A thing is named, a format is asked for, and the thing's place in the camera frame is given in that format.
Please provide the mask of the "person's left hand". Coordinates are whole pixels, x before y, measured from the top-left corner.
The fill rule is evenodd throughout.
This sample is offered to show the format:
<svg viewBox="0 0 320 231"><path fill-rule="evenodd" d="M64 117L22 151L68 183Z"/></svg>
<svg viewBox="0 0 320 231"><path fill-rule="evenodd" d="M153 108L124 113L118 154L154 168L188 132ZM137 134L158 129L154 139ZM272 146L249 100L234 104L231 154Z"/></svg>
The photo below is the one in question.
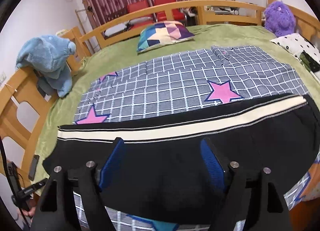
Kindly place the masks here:
<svg viewBox="0 0 320 231"><path fill-rule="evenodd" d="M17 213L19 216L24 215L25 217L29 217L31 220L33 219L33 216L35 215L35 211L36 211L36 204L34 203L34 201L29 202L29 211L26 211L24 209L19 210L17 208Z"/></svg>

